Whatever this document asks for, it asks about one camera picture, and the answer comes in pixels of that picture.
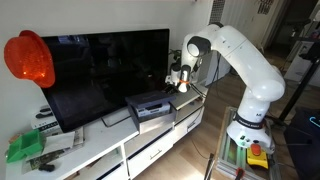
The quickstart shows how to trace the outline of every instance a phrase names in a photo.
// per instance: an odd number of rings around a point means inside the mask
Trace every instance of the black device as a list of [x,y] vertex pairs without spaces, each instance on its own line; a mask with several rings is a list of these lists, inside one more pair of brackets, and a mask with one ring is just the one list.
[[296,114],[284,132],[284,137],[300,179],[320,177],[320,128],[310,118],[320,118],[320,109],[297,107]]
[[169,29],[42,37],[56,82],[42,89],[63,132],[165,88]]
[[52,164],[41,164],[39,167],[39,171],[47,171],[47,172],[52,172],[54,171],[55,166]]
[[309,118],[309,121],[310,121],[312,124],[316,125],[318,128],[320,128],[320,115],[318,115],[318,116],[311,116],[311,117]]

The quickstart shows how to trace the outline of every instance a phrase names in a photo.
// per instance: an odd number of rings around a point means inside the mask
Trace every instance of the black television screen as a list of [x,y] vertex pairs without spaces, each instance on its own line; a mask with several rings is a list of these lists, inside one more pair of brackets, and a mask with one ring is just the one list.
[[165,87],[169,29],[42,37],[56,82],[42,91],[64,132]]

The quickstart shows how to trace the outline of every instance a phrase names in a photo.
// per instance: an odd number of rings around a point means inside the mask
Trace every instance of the gray box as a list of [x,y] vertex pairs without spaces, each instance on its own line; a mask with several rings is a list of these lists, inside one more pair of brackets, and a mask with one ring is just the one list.
[[133,108],[134,107],[132,107],[131,105],[128,105],[129,113],[133,119],[134,124],[139,130],[140,134],[143,134],[145,132],[151,131],[153,129],[156,129],[168,124],[173,125],[173,122],[176,119],[176,114],[177,114],[177,111],[172,107],[172,105],[170,105],[169,114],[159,116],[149,120],[141,120],[140,118],[137,117]]

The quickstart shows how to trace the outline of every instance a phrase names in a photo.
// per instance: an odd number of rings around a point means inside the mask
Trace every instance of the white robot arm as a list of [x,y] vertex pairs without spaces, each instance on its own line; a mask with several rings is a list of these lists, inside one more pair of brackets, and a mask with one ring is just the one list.
[[270,102],[284,94],[285,82],[280,72],[239,31],[212,24],[187,35],[182,47],[179,91],[189,90],[191,69],[200,56],[212,50],[218,51],[247,85],[234,121],[227,128],[228,135],[238,146],[247,148],[258,143],[267,153],[272,153],[272,140],[262,121]]

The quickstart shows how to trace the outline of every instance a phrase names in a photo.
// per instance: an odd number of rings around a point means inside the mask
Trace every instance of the white tv cabinet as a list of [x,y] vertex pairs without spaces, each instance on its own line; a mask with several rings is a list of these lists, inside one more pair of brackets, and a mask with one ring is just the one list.
[[[207,88],[197,88],[207,94]],[[201,122],[204,100],[192,89],[177,94],[174,123],[140,135],[131,118],[109,128],[96,121],[84,127],[84,147],[50,163],[55,171],[23,174],[20,161],[7,164],[6,179],[133,179]],[[119,114],[126,116],[128,110]]]

